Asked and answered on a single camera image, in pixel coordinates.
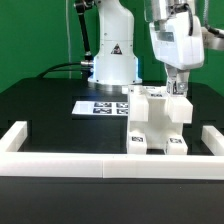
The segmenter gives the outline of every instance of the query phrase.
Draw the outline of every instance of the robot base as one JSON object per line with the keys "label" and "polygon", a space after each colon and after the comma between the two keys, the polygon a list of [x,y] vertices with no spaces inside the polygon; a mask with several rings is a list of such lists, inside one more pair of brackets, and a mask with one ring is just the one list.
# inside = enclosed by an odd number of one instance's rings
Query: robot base
{"label": "robot base", "polygon": [[[142,79],[138,79],[133,83],[133,85],[141,84],[141,83],[142,83]],[[127,85],[102,84],[102,83],[95,82],[94,80],[91,80],[91,78],[88,79],[88,86],[90,88],[99,89],[99,90],[108,91],[108,92],[122,92],[122,88],[128,85],[129,84]]]}

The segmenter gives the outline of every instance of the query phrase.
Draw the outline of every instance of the black cable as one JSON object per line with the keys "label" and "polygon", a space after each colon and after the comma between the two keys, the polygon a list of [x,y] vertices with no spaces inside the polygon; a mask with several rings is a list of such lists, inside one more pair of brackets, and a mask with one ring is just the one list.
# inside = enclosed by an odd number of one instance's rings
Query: black cable
{"label": "black cable", "polygon": [[190,28],[189,28],[189,32],[188,35],[192,36],[193,35],[193,30],[194,30],[194,19],[193,19],[193,13],[191,11],[191,8],[188,4],[181,4],[181,5],[177,5],[175,7],[175,12],[176,13],[181,13],[181,12],[188,12],[189,15],[189,23],[190,23]]}
{"label": "black cable", "polygon": [[191,8],[188,4],[185,4],[184,6],[187,11],[188,11],[188,14],[189,14],[189,22],[190,22],[190,28],[189,28],[189,33],[188,35],[189,36],[192,36],[193,35],[193,30],[194,30],[194,19],[193,19],[193,13],[191,11]]}
{"label": "black cable", "polygon": [[89,71],[89,69],[57,69],[57,70],[52,70],[50,72],[79,72],[79,71]]}
{"label": "black cable", "polygon": [[62,67],[67,67],[67,66],[72,66],[72,65],[81,65],[81,62],[63,63],[63,64],[52,66],[52,67],[48,68],[47,70],[45,70],[44,72],[41,72],[37,76],[37,78],[42,79],[48,72],[51,72],[57,68],[62,68]]}

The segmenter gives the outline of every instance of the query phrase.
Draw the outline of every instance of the white box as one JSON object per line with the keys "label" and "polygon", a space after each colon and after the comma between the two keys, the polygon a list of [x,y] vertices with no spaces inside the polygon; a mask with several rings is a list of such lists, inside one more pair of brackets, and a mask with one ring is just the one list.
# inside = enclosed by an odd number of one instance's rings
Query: white box
{"label": "white box", "polygon": [[193,105],[185,97],[169,97],[168,115],[173,123],[191,123]]}
{"label": "white box", "polygon": [[181,135],[170,136],[167,140],[166,155],[187,155],[188,147]]}

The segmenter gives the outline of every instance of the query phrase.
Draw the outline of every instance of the white block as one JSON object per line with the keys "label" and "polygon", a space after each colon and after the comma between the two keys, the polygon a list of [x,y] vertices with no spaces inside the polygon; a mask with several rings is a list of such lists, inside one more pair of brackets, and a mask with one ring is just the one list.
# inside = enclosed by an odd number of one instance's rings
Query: white block
{"label": "white block", "polygon": [[145,94],[142,94],[142,86],[136,86],[129,94],[129,120],[148,121],[149,104]]}
{"label": "white block", "polygon": [[15,122],[0,140],[0,152],[17,152],[26,138],[27,122]]}
{"label": "white block", "polygon": [[146,155],[147,143],[145,134],[140,132],[129,132],[128,135],[128,154]]}
{"label": "white block", "polygon": [[0,176],[102,178],[103,158],[96,154],[1,153]]}
{"label": "white block", "polygon": [[193,105],[185,97],[169,97],[168,115],[173,123],[191,123]]}
{"label": "white block", "polygon": [[103,161],[103,178],[135,178],[136,160],[129,155],[114,155]]}
{"label": "white block", "polygon": [[188,147],[181,135],[170,136],[167,140],[166,155],[187,155]]}
{"label": "white block", "polygon": [[202,141],[215,156],[224,156],[224,136],[214,126],[203,126]]}

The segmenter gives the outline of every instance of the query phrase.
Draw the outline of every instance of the green wall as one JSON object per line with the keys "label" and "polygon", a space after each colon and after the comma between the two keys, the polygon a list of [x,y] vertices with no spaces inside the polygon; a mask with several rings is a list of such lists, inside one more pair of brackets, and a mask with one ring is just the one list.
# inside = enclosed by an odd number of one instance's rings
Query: green wall
{"label": "green wall", "polygon": [[[0,0],[0,92],[25,77],[34,77],[46,68],[67,62],[65,0]],[[198,1],[200,19],[203,2]],[[78,18],[70,0],[72,60],[83,58]],[[144,21],[143,0],[121,0],[135,16],[134,51],[140,60],[140,76],[144,80],[165,80],[163,64],[154,59],[148,24]],[[224,28],[224,4],[211,1],[211,25]],[[98,51],[99,21],[97,9],[86,13],[91,49]],[[210,85],[224,95],[224,52],[206,50],[203,68],[191,72],[190,80]],[[68,77],[57,73],[54,77]]]}

